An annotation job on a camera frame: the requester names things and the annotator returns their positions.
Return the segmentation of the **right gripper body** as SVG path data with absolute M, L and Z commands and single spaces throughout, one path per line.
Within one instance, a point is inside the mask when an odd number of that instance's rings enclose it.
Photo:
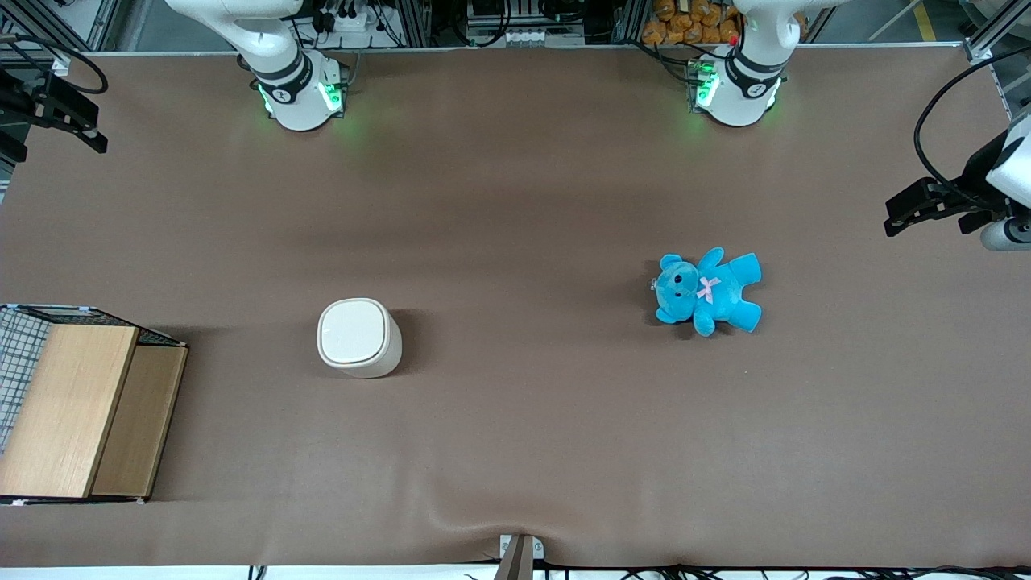
M 35 113 L 35 102 L 26 92 L 22 80 L 1 70 L 1 153 L 5 162 L 23 162 L 28 147 L 23 143 L 31 118 Z

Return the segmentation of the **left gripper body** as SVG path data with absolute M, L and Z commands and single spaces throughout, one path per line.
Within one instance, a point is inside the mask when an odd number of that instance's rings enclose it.
M 1030 106 L 1025 104 L 1005 132 L 970 155 L 958 185 L 983 206 L 1023 217 L 1030 205 Z

